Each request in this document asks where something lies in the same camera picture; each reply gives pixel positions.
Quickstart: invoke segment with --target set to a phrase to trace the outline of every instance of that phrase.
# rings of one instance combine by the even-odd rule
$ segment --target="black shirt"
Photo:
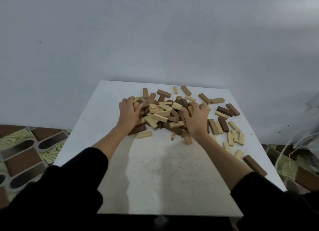
[[[159,229],[153,215],[97,215],[103,197],[97,188],[108,167],[107,157],[86,148],[62,167],[50,166],[38,182],[29,183],[11,203],[0,210],[0,220],[48,218],[63,224],[85,224],[92,219],[116,228],[135,226]],[[317,229],[318,193],[305,196],[283,192],[252,172],[231,191],[244,214],[237,223],[242,230]],[[165,230],[176,228],[232,230],[227,217],[167,216]]]

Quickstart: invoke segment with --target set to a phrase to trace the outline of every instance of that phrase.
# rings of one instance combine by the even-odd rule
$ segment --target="person's left hand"
[[[134,97],[131,96],[128,99],[124,98],[122,102],[119,103],[120,117],[116,127],[119,128],[122,133],[125,133],[125,135],[135,127],[138,120],[138,114],[143,106],[141,103],[134,109],[133,100]]]

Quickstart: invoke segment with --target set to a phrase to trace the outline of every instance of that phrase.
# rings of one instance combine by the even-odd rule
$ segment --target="table top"
[[[179,94],[174,95],[173,85],[102,80],[54,164],[63,165],[104,137],[117,123],[118,103],[129,96],[142,96],[142,88],[147,88],[149,94],[158,89],[170,92],[173,100],[178,95],[185,97],[180,86]],[[209,105],[212,109],[209,119],[217,120],[214,114],[217,107],[225,107],[226,103],[233,104],[241,112],[227,89],[188,89],[198,103],[202,102],[198,97],[200,93],[210,99],[225,99],[222,104]],[[235,144],[231,147],[232,152],[241,149],[244,155],[249,154],[268,173],[269,181],[286,190],[244,114],[241,112],[230,120],[246,136],[245,145]],[[196,141],[186,145],[180,136],[171,141],[171,132],[164,128],[156,131],[147,128],[153,132],[152,137],[135,139],[135,135],[126,136],[115,151],[98,188],[104,199],[99,213],[242,216],[225,182]],[[227,136],[219,135],[216,139],[222,145]]]

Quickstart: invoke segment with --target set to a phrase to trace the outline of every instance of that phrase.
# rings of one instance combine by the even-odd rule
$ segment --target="hand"
[[[117,122],[116,128],[120,130],[120,132],[127,135],[134,127],[138,120],[138,114],[141,111],[143,104],[139,104],[134,109],[133,107],[133,99],[131,96],[128,99],[123,99],[122,102],[119,103],[120,108],[120,117]]]
[[[187,125],[187,129],[194,138],[197,136],[207,134],[207,117],[208,110],[202,105],[198,105],[196,102],[190,102],[193,106],[194,113],[193,116],[189,116],[189,112],[183,107],[183,113]]]

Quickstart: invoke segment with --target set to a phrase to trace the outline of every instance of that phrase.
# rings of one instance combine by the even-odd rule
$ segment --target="black sleeve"
[[[246,175],[231,191],[244,214],[243,230],[307,230],[319,215],[301,195],[283,192],[256,172]]]
[[[86,148],[63,166],[50,166],[41,179],[29,183],[0,212],[0,217],[93,215],[103,203],[97,188],[107,170],[107,157]]]

